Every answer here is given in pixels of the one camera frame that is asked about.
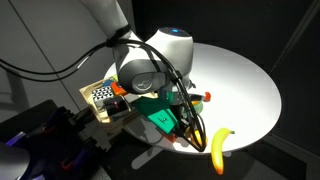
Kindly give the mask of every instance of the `yellow banana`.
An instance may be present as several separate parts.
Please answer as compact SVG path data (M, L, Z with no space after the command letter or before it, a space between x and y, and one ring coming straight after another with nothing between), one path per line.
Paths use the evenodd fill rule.
M211 158L213 166L219 175L223 174L222 145L229 134L234 134L234 131L228 128L221 128L215 133L212 139Z

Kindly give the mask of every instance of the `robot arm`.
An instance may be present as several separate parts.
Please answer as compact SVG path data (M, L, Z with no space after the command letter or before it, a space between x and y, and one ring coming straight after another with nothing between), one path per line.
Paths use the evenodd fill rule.
M108 39L112 38L117 30L128 25L115 0L81 0L81 2L98 21ZM131 30L119 39L141 41ZM180 29L161 28L146 43L161 52L179 70L186 88L190 88L192 37ZM112 48L119 83L127 92L145 94L160 88L164 88L164 91L177 91L169 81L167 68L150 50L135 44L117 45Z
M175 131L174 133L183 137L195 149L203 152L206 147L206 143L201 143L205 142L206 138L204 124L200 122L186 90L192 87L189 79L193 59L192 37L180 29L161 28L148 41L142 42L131 30L119 31L126 27L128 22L116 0L81 2L98 21L108 40L116 37L117 41L112 49L121 87L132 94L157 91L160 101L170 105L170 110L175 108L174 114L178 119L184 108L187 123L181 120L179 123L190 127L192 137L198 137L195 135L198 130L200 139L195 138L195 143L190 142L185 135L186 129L182 130L179 123L174 123L176 127L171 126L169 132Z

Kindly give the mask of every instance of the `white tabletop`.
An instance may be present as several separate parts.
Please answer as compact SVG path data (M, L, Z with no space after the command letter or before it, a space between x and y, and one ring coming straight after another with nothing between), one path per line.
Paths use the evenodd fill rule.
M114 74L113 65L105 77ZM203 103L201 112L208 137L203 153L211 152L213 135L222 127L235 131L223 144L223 152L228 152L258 141L278 121L281 98L276 85L260 67L234 52L195 43L190 79L198 90L211 93L211 101ZM131 121L125 130L166 150L199 153L182 138L175 143L163 138L156 126L143 116Z

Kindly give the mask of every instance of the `wire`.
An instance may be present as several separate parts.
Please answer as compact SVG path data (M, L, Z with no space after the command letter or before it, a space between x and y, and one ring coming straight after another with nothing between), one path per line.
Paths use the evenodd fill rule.
M170 63L170 61L164 57L158 50L156 50L154 47L150 46L149 44L146 44L145 42L141 42L141 41L136 41L136 40L129 40L129 39L119 39L116 41L116 44L138 44L141 46L144 46L146 48L148 48L149 50L151 50L153 53L155 53L160 60L167 66L167 68L169 69L169 72L171 73L171 75L173 73L176 73L177 71L175 70L174 66ZM206 148L206 132L205 132L205 128L204 128L204 123L203 123L203 119L200 117L202 126L200 125L200 121L198 118L198 113L195 111L190 98L188 96L187 90L185 89L185 86L181 80L181 78L177 79L177 82L175 83L175 85L177 86L179 92L180 92L180 96L181 99L183 100L183 106L185 107L186 111L187 111L187 120L190 124L190 129L191 129L191 134L193 137L195 137L195 143L192 143L185 135L183 132L181 132L181 130L177 130L177 135L181 136L183 139L185 139L189 144L191 144L196 150L198 150L199 152L203 152ZM198 129L199 131L199 135L201 137L201 142L200 143L198 138L196 138L197 136L195 135L195 129Z
M17 66L14 66L8 62L6 62L5 60L0 58L0 62L19 71L25 72L25 73L30 73L30 74L37 74L37 75L53 75L53 74L60 74L63 73L67 70L69 70L70 68L72 68L73 66L75 66L77 63L79 63L81 60L86 59L87 57L90 57L91 55L93 55L97 50L101 49L102 47L105 47L105 43L100 43L98 45L96 45L95 47L91 48L89 51L87 51L85 54L83 54L78 60L76 60L74 63L72 63L71 65L69 65L68 67L56 71L56 72L36 72L36 71L29 71Z
M35 81L35 82L54 82L54 81L60 81L62 79L65 79L71 75L73 75L74 73L76 73L80 68L81 66L98 50L100 50L101 48L105 47L105 43L100 43L98 45L96 45L95 47L91 48L89 51L87 51L85 54L83 54L78 60L76 60L74 63L72 63L71 65L69 65L68 67L62 69L62 70L59 70L57 72L35 72L35 71L29 71L29 70L26 70L26 69L23 69L23 68L19 68L17 66L14 66L6 61L4 61L3 59L0 59L0 62L8 65L9 67L15 69L15 70L18 70L18 71L22 71L22 72L26 72L26 73L30 73L30 74L38 74L38 75L53 75L53 74L60 74L60 73L63 73L67 70L69 70L70 68L72 68L73 66L75 66L77 63L79 63L81 60L82 62L80 63L80 65L74 69L72 72L70 72L69 74L65 75L65 76L62 76L62 77L59 77L59 78L56 78L56 79L48 79L48 80L41 80L41 79L34 79L34 78L30 78L30 77L26 77L26 76L23 76L23 75L20 75L16 72L14 72L13 70L3 66L1 63L0 63L0 67L2 69L4 69L5 71L7 71L8 73L12 74L12 75L15 75L17 77L20 77L20 78L23 78L23 79L26 79L26 80L29 80L29 81Z

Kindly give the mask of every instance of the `orange object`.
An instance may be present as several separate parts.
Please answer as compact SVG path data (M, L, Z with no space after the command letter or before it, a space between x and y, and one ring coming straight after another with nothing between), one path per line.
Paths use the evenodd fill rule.
M161 132L161 134L162 134L163 137L167 138L172 143L176 142L176 140L178 138L175 134L167 135L164 132Z
M112 82L110 84L111 86L111 89L113 91L113 93L116 95L116 96L120 96L120 95L127 95L128 93L120 86L118 85L117 82Z
M206 96L204 98L204 102L209 102L211 100L211 94L209 92L205 92Z
M198 105L200 103L200 101L191 101L192 105Z

